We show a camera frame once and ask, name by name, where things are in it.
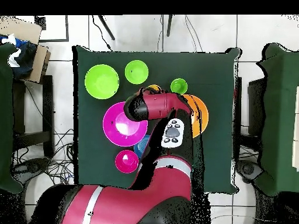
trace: magenta bowl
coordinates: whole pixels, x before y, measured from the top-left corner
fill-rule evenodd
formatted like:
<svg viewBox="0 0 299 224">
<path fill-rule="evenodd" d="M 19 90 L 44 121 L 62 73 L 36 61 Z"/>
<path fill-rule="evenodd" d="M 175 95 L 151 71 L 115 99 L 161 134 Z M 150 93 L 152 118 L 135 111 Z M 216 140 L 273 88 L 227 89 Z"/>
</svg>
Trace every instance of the magenta bowl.
<svg viewBox="0 0 299 224">
<path fill-rule="evenodd" d="M 103 118 L 103 130 L 110 142 L 129 147 L 140 142 L 147 133 L 147 121 L 135 122 L 124 113 L 124 101 L 111 106 Z"/>
<path fill-rule="evenodd" d="M 123 150 L 115 158 L 115 165 L 122 173 L 132 173 L 138 167 L 138 156 L 130 150 Z"/>
</svg>

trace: lime green bowl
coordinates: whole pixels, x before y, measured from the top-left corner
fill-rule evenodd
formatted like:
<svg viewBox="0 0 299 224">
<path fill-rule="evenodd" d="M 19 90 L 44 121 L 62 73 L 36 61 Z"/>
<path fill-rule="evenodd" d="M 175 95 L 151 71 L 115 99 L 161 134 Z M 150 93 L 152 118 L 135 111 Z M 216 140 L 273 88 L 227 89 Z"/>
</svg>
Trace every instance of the lime green bowl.
<svg viewBox="0 0 299 224">
<path fill-rule="evenodd" d="M 133 60 L 127 64 L 124 74 L 130 83 L 141 84 L 148 77 L 148 68 L 144 62 Z"/>
<path fill-rule="evenodd" d="M 106 100 L 117 92 L 119 76 L 106 64 L 95 65 L 85 75 L 85 87 L 92 97 Z"/>
<path fill-rule="evenodd" d="M 188 85 L 182 78 L 177 78 L 171 83 L 171 92 L 184 94 L 187 92 Z"/>
</svg>

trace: blue cloth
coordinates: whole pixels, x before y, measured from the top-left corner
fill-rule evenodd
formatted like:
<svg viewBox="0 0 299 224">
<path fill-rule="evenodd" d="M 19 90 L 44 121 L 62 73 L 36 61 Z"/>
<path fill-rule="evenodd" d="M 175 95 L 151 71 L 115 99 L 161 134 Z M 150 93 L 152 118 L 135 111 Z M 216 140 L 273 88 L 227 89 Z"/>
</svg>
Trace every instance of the blue cloth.
<svg viewBox="0 0 299 224">
<path fill-rule="evenodd" d="M 13 77 L 16 80 L 30 75 L 33 69 L 33 61 L 35 58 L 37 45 L 32 44 L 31 42 L 26 42 L 20 46 L 20 49 L 20 55 L 15 58 L 15 61 L 18 63 L 18 65 L 20 65 L 20 67 L 12 68 Z"/>
<path fill-rule="evenodd" d="M 0 36 L 0 41 L 2 39 L 7 39 L 7 37 Z M 16 39 L 16 48 L 20 48 L 22 45 L 24 45 L 28 42 L 28 41 L 25 41 L 25 40 L 19 40 L 18 38 L 15 38 L 15 39 Z"/>
</svg>

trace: floor tile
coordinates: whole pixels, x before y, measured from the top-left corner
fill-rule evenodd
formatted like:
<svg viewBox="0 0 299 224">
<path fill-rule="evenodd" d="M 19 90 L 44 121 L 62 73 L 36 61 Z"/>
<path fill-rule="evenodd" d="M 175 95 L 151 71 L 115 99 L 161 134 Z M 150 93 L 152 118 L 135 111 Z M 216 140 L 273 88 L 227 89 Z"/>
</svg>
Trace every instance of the floor tile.
<svg viewBox="0 0 299 224">
<path fill-rule="evenodd" d="M 208 200 L 210 205 L 232 205 L 232 195 L 225 193 L 209 193 Z"/>
<path fill-rule="evenodd" d="M 232 207 L 211 207 L 211 224 L 232 224 Z"/>
<path fill-rule="evenodd" d="M 298 15 L 238 15 L 238 47 L 243 51 L 239 60 L 260 61 L 267 43 L 297 51 L 298 31 Z"/>
<path fill-rule="evenodd" d="M 245 184 L 242 177 L 235 173 L 235 185 L 239 192 L 234 194 L 234 205 L 255 206 L 255 190 L 251 184 Z"/>
<path fill-rule="evenodd" d="M 55 133 L 74 127 L 74 75 L 72 62 L 50 61 L 47 75 L 53 76 Z"/>
<path fill-rule="evenodd" d="M 44 173 L 33 178 L 26 190 L 25 204 L 36 204 L 45 190 L 53 185 L 51 178 Z"/>
<path fill-rule="evenodd" d="M 234 206 L 233 215 L 233 224 L 254 224 L 255 207 Z"/>
<path fill-rule="evenodd" d="M 72 60 L 72 46 L 88 47 L 88 15 L 69 15 L 68 35 L 69 42 L 39 43 L 49 48 L 50 60 Z"/>
<path fill-rule="evenodd" d="M 194 27 L 194 33 L 187 20 L 196 48 L 205 53 L 224 53 L 228 48 L 236 47 L 237 16 L 236 15 L 188 15 Z M 167 30 L 168 16 L 165 15 L 164 30 Z M 171 34 L 164 37 L 164 51 L 194 52 L 193 40 L 186 26 L 184 15 L 174 15 L 172 18 Z"/>
<path fill-rule="evenodd" d="M 34 209 L 35 205 L 25 205 L 27 222 L 31 221 L 31 216 L 33 215 Z"/>
<path fill-rule="evenodd" d="M 100 27 L 103 38 L 113 51 L 156 51 L 159 33 L 162 30 L 160 15 L 107 15 L 104 20 L 115 37 L 113 41 L 98 16 L 93 16 L 95 24 Z M 89 16 L 90 49 L 109 51 L 102 39 L 100 30 Z"/>
<path fill-rule="evenodd" d="M 241 62 L 238 64 L 238 76 L 242 78 L 242 99 L 241 99 L 241 124 L 248 125 L 248 85 L 249 82 L 264 78 L 263 71 L 254 62 Z"/>
<path fill-rule="evenodd" d="M 118 15 L 105 16 L 109 29 L 115 36 L 112 41 L 99 18 L 94 16 L 95 23 L 101 28 L 103 37 L 114 51 L 162 51 L 162 25 L 160 15 Z M 237 18 L 236 15 L 189 15 L 189 20 L 199 37 L 200 45 L 205 52 L 223 53 L 226 49 L 235 47 Z M 102 40 L 99 29 L 90 23 L 90 49 L 94 51 L 109 51 Z M 184 15 L 174 15 L 170 36 L 166 36 L 168 15 L 164 15 L 164 52 L 194 52 L 192 37 L 186 26 Z M 188 22 L 196 42 L 197 51 L 200 45 Z"/>
</svg>

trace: bowl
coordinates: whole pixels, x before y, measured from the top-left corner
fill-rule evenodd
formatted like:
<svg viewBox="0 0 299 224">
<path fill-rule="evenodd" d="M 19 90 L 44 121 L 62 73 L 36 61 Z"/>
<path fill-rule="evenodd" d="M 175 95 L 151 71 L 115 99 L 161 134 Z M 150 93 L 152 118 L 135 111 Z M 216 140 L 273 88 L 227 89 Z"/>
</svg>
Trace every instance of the bowl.
<svg viewBox="0 0 299 224">
<path fill-rule="evenodd" d="M 119 76 L 106 64 L 95 65 L 85 75 L 85 87 L 92 97 L 106 100 L 117 92 Z"/>
<path fill-rule="evenodd" d="M 145 62 L 133 60 L 124 69 L 127 80 L 132 84 L 141 84 L 148 77 L 148 67 Z"/>
<path fill-rule="evenodd" d="M 142 157 L 142 154 L 145 150 L 145 147 L 147 146 L 147 143 L 148 143 L 149 139 L 150 139 L 150 136 L 145 135 L 139 143 L 134 145 L 134 152 L 138 156 L 138 158 Z"/>
<path fill-rule="evenodd" d="M 138 167 L 138 156 L 130 150 L 119 152 L 115 158 L 115 166 L 122 173 L 132 173 Z"/>
<path fill-rule="evenodd" d="M 174 79 L 171 83 L 171 92 L 184 94 L 187 92 L 188 86 L 184 79 L 177 78 Z"/>
<path fill-rule="evenodd" d="M 194 95 L 183 94 L 183 97 L 186 98 L 189 106 L 193 110 L 193 113 L 191 115 L 191 120 L 192 120 L 192 134 L 193 134 L 193 138 L 195 138 L 200 134 L 199 111 L 201 112 L 201 133 L 203 133 L 208 125 L 208 109 L 206 105 L 203 103 L 203 101 Z"/>
<path fill-rule="evenodd" d="M 148 121 L 129 120 L 124 113 L 124 103 L 118 102 L 109 107 L 103 117 L 103 131 L 113 144 L 129 147 L 139 143 L 146 135 Z"/>
</svg>

